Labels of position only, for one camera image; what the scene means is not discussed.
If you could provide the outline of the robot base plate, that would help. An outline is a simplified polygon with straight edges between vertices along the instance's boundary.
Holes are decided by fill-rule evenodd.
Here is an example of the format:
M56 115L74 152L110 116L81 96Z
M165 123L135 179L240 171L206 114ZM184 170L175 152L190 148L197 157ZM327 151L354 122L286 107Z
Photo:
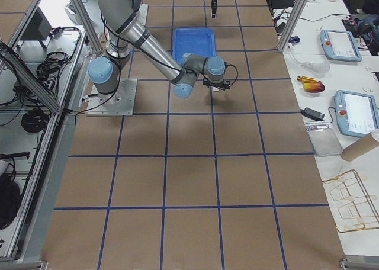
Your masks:
M107 100L105 95L91 97L85 114L88 117L132 116L136 90L136 78L121 78L118 90L112 98L103 104Z

